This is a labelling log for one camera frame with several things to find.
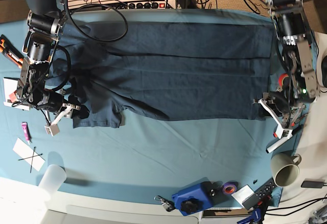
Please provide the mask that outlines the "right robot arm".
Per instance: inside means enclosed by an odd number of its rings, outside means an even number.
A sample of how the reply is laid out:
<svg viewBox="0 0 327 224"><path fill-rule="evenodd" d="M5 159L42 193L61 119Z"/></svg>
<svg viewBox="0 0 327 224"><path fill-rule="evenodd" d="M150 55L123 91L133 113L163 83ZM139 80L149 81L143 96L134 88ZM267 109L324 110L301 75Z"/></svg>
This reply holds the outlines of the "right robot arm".
<svg viewBox="0 0 327 224"><path fill-rule="evenodd" d="M64 18L57 6L57 0L26 0L30 12L27 18L28 34L22 51L26 54L23 59L20 78L16 88L16 101L13 107L29 104L37 110L56 113L71 118L86 119L89 110L82 105L77 97L70 95L65 99L58 91L67 82L72 86L76 82L71 79L71 58L66 48L60 46L59 32ZM46 89L46 79L55 52L62 51L66 56L67 71L60 85Z"/></svg>

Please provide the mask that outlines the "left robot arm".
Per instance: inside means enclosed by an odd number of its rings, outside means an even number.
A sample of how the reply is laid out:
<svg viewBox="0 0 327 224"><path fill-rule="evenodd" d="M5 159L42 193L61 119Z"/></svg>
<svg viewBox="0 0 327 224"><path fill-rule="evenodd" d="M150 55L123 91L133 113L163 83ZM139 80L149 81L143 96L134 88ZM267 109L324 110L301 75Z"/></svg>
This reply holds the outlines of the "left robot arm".
<svg viewBox="0 0 327 224"><path fill-rule="evenodd" d="M282 115L311 103L319 94L312 55L312 32L303 0L265 0L276 32L276 52L286 77L267 104Z"/></svg>

